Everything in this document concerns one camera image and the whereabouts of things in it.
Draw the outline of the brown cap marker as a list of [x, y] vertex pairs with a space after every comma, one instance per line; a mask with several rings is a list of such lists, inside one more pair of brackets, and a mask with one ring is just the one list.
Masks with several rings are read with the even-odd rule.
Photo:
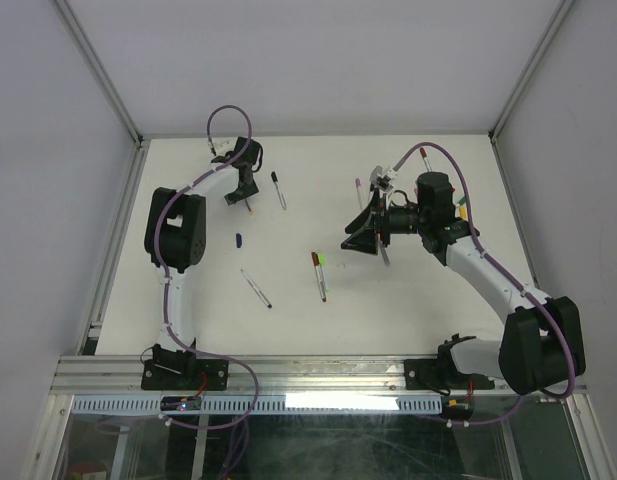
[[317, 280], [317, 285], [318, 285], [321, 301], [323, 303], [326, 303], [327, 293], [326, 293], [325, 277], [324, 277], [324, 273], [323, 273], [323, 269], [322, 269], [322, 265], [321, 265], [318, 253], [315, 251], [312, 251], [311, 259], [312, 259], [313, 267], [315, 270], [315, 275], [316, 275], [316, 280]]

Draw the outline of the blue marker pen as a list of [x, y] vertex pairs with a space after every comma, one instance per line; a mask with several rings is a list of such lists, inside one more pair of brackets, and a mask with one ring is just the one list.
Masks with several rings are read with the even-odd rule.
[[241, 269], [241, 274], [243, 275], [244, 279], [247, 281], [249, 286], [252, 288], [252, 290], [255, 292], [255, 294], [258, 296], [258, 298], [265, 305], [265, 307], [267, 309], [272, 309], [273, 308], [272, 302], [268, 299], [268, 297], [265, 295], [265, 293], [259, 287], [259, 285], [255, 282], [252, 276], [248, 272], [246, 272], [244, 269]]

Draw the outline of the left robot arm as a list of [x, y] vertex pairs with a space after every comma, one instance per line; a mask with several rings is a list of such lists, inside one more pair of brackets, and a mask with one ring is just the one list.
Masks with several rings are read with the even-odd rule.
[[177, 190], [157, 188], [151, 198], [144, 249], [156, 269], [162, 300], [162, 325], [153, 347], [155, 357], [169, 357], [163, 377], [186, 388], [197, 377], [197, 364], [184, 355], [196, 345], [191, 270], [202, 260], [207, 243], [207, 203], [211, 197], [228, 205], [259, 192], [254, 179], [263, 164], [261, 143], [239, 137], [214, 156], [200, 180]]

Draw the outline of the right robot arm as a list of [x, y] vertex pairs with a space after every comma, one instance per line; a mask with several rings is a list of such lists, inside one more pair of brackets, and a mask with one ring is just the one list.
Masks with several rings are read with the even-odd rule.
[[416, 181], [416, 199], [402, 205], [389, 175], [376, 171], [368, 204], [346, 227], [342, 249], [376, 255], [395, 235], [416, 234], [424, 249], [467, 281], [502, 321], [501, 340], [455, 334], [438, 348], [437, 382], [457, 387], [469, 376], [503, 379], [519, 395], [548, 392], [560, 382], [572, 391], [586, 370], [579, 309], [567, 296], [553, 298], [519, 281], [457, 215], [454, 189], [441, 172]]

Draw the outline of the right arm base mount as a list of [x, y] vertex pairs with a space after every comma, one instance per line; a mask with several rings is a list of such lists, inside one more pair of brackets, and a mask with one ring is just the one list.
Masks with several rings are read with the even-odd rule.
[[403, 362], [405, 388], [408, 391], [430, 390], [442, 396], [449, 396], [452, 390], [493, 390], [495, 383], [487, 376], [461, 373], [452, 360], [454, 346], [475, 339], [475, 336], [455, 334], [438, 347], [434, 357], [406, 359]]

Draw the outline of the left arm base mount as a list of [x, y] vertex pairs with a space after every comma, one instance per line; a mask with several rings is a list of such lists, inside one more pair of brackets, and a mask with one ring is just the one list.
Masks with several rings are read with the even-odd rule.
[[141, 389], [145, 391], [224, 391], [229, 362], [198, 358], [188, 351], [170, 351], [155, 344], [143, 360]]

